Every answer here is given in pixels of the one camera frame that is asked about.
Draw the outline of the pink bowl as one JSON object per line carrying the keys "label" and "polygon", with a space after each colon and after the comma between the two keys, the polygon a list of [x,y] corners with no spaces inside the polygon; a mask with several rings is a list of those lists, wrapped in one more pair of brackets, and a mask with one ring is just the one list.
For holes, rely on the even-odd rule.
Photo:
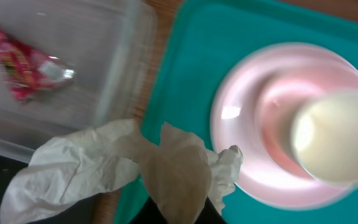
{"label": "pink bowl", "polygon": [[314,179],[292,152],[291,124],[305,103],[340,88],[339,85],[299,77],[280,76],[266,83],[257,103],[257,124],[262,144],[279,168],[301,179]]}

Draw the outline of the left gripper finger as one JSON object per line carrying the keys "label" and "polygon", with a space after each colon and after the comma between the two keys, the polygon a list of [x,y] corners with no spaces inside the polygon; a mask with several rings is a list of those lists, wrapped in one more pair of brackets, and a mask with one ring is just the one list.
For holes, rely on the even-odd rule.
{"label": "left gripper finger", "polygon": [[[167,224],[168,222],[160,213],[157,204],[149,197],[138,214],[129,224]],[[227,224],[223,217],[214,208],[209,198],[206,199],[204,208],[195,224]]]}

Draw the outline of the red snack wrapper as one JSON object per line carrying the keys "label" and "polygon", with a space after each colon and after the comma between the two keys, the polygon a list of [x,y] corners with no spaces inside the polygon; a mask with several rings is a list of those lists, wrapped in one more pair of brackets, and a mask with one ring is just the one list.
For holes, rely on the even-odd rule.
{"label": "red snack wrapper", "polygon": [[28,102],[43,90],[57,89],[76,72],[53,57],[0,29],[0,67],[12,97]]}

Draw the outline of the white paper cup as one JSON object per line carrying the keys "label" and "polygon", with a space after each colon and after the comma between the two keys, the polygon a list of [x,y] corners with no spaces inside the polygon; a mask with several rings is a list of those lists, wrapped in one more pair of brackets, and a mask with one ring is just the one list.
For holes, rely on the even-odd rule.
{"label": "white paper cup", "polygon": [[358,91],[304,104],[291,123],[290,144],[297,162],[315,179],[358,185]]}

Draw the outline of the white napkin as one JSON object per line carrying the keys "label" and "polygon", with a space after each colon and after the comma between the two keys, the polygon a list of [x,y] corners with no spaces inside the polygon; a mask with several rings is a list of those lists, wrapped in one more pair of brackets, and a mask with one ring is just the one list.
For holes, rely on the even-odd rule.
{"label": "white napkin", "polygon": [[168,123],[162,125],[160,143],[154,144],[135,120],[115,120],[39,147],[8,185],[0,222],[50,218],[141,177],[164,221],[194,223],[206,202],[214,213],[222,212],[223,197],[234,191],[242,160],[237,146],[216,153],[197,135]]}

